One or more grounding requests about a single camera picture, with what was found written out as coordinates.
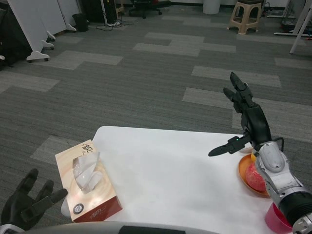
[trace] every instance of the white desk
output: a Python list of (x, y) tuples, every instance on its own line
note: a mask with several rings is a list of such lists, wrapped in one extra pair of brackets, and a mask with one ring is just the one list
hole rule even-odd
[(309, 8), (307, 17), (305, 18), (305, 20), (304, 20), (304, 22), (303, 22), (303, 24), (302, 24), (302, 27), (301, 27), (301, 29), (300, 29), (300, 31), (299, 31), (299, 33), (298, 33), (298, 36), (297, 36), (295, 42), (293, 43), (293, 46), (292, 46), (292, 48), (291, 48), (291, 51), (289, 52), (290, 54), (293, 54), (293, 53), (295, 52), (295, 50), (296, 50), (296, 48), (297, 48), (297, 45), (298, 45), (298, 43), (299, 43), (299, 40), (300, 40), (301, 37), (303, 36), (303, 33), (304, 33), (304, 31), (305, 31), (305, 29), (306, 29), (306, 27), (307, 27), (307, 25), (308, 25), (308, 23), (309, 23), (309, 21), (310, 21), (311, 16), (312, 16), (312, 1), (311, 1), (311, 5), (310, 5), (310, 8)]
[[(287, 8), (289, 7), (289, 4), (291, 3), (291, 0), (288, 0), (288, 3), (287, 3), (287, 6), (285, 8), (285, 11), (282, 15), (282, 18), (286, 16), (286, 12), (287, 12)], [(294, 28), (294, 30), (291, 32), (291, 33), (280, 33), (280, 32), (277, 32), (277, 33), (274, 33), (274, 35), (280, 35), (280, 36), (298, 36), (299, 34), (299, 31), (304, 23), (304, 20), (306, 18), (306, 16), (308, 15), (308, 12), (309, 12), (309, 8), (310, 8), (310, 5), (312, 3), (312, 0), (306, 0), (305, 2), (305, 5), (301, 11), (301, 14), (299, 15), (298, 17), (298, 20), (297, 20), (297, 23), (296, 23), (296, 26)], [(308, 34), (302, 34), (303, 37), (309, 37)]]
[(240, 181), (240, 153), (208, 157), (234, 135), (101, 127), (93, 143), (123, 210), (109, 221), (159, 223), (221, 234), (270, 234), (272, 201)]

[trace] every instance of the white board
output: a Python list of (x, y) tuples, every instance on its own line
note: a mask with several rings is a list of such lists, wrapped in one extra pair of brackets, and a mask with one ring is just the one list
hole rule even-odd
[(22, 28), (33, 51), (41, 52), (42, 40), (48, 38), (45, 27), (37, 10), (37, 0), (8, 0), (10, 7)]
[(80, 13), (76, 0), (58, 0), (66, 24), (75, 26), (73, 15)]
[(36, 0), (42, 22), (51, 34), (66, 30), (65, 21), (57, 0)]

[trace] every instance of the beige plastic stool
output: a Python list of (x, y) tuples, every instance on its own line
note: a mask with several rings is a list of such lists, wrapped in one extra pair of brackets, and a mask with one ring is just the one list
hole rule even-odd
[[(244, 14), (242, 17), (236, 17), (236, 11), (242, 7), (244, 9)], [(258, 15), (257, 18), (250, 18), (250, 12), (254, 9), (258, 8)], [(247, 29), (249, 28), (255, 28), (256, 32), (258, 31), (258, 25), (260, 23), (260, 17), (261, 17), (261, 0), (238, 0), (236, 3), (231, 19), (230, 19), (230, 26), (228, 27), (228, 30), (231, 26), (238, 28), (238, 34), (245, 35), (247, 32)]]

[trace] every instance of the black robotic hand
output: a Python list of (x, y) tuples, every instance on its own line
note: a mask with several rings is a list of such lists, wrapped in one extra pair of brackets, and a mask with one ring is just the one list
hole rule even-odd
[(217, 156), (229, 152), (233, 154), (250, 142), (253, 147), (272, 140), (269, 124), (261, 107), (255, 103), (253, 94), (246, 83), (243, 83), (235, 73), (231, 73), (230, 80), (236, 92), (224, 88), (225, 96), (234, 103), (234, 109), (242, 114), (241, 126), (244, 136), (235, 136), (228, 143), (209, 152), (209, 156)]
[(47, 209), (66, 197), (66, 189), (52, 193), (54, 182), (48, 180), (37, 198), (32, 199), (28, 193), (33, 188), (37, 176), (38, 170), (32, 169), (20, 182), (2, 210), (1, 225), (11, 224), (25, 231), (29, 230), (39, 222)]

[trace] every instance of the pink cup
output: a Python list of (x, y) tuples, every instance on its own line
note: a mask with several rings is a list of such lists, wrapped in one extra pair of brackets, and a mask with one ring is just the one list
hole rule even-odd
[(265, 222), (267, 226), (277, 234), (286, 234), (293, 231), (291, 225), (274, 203), (272, 203), (265, 215)]

